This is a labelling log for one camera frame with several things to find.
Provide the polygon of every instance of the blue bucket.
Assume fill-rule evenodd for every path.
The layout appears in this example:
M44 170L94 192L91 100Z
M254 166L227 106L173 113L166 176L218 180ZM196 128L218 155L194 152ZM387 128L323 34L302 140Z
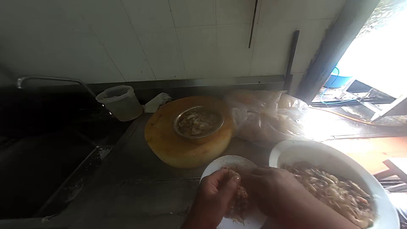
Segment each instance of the blue bucket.
M326 87L326 88L328 88L328 87L329 88L340 88L343 85L345 85L353 77L353 76L340 76L339 70L338 70L338 75L333 75L332 73L329 76L329 79L324 84L324 87Z

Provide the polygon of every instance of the left hand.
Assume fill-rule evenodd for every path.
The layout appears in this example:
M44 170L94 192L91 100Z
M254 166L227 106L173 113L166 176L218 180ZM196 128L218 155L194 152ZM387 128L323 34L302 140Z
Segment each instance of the left hand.
M220 169L204 177L181 229L215 229L230 210L240 177Z

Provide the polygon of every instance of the metal bowl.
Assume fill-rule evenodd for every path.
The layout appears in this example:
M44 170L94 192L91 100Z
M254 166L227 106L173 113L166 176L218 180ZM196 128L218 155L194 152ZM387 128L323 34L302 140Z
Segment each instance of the metal bowl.
M179 131L179 129L178 129L178 122L179 122L179 119L181 118L181 116L182 116L185 112L190 111L190 110L192 110L192 109L196 109L196 110L207 110L207 111L211 111L211 112L213 112L213 113L216 113L216 114L219 115L219 117L220 117L220 121L219 121L218 125L215 126L215 128L213 129L213 131L211 131L211 132L209 132L209 133L207 133L207 134L204 134L204 135L188 136L188 135L182 134L182 133ZM215 109L205 108L205 107L203 107L203 106L195 106L195 107L191 107L191 108L189 108L189 109L187 109L187 110L184 110L183 112L181 112L181 113L175 118L175 120L174 120L174 122L173 122L173 129L174 129L174 131L175 131L179 136L182 136L182 137L184 137L184 138L186 138L186 139L201 139L201 138L204 138L204 137L208 137L208 136L212 135L213 133L215 133L216 131L218 131L218 130L222 127L224 121L225 121L225 117L223 116L222 112L220 112L220 111L218 111L218 110L215 110Z

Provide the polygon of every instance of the white plate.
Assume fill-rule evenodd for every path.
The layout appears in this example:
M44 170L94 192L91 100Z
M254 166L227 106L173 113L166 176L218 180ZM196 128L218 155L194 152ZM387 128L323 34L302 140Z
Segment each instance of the white plate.
M223 168L237 168L239 170L252 169L257 166L244 157L236 155L226 155L211 162L203 172L203 177L212 174L213 172ZM244 224L233 222L232 219L223 218L217 229L259 229L266 222L267 216L264 215L257 207L246 217Z
M365 168L341 151L316 141L285 140L271 151L269 166L281 167L300 161L319 166L333 175L346 177L370 194L374 199L373 210L376 212L376 219L369 229L400 227L397 211L381 184Z

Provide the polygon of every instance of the food in bowl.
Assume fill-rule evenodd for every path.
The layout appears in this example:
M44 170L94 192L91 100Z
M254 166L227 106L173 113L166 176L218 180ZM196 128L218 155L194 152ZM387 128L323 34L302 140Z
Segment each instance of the food in bowl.
M318 200L360 228L373 224L372 198L356 183L318 169L308 162L283 166Z
M229 169L229 176L232 177L235 175L240 176L233 169ZM239 186L232 199L230 211L225 217L244 224L244 220L248 213L253 209L253 206L253 202L249 199L246 189L243 186Z
M222 122L215 110L195 107L184 112L177 121L178 131L188 137L205 136L214 132Z

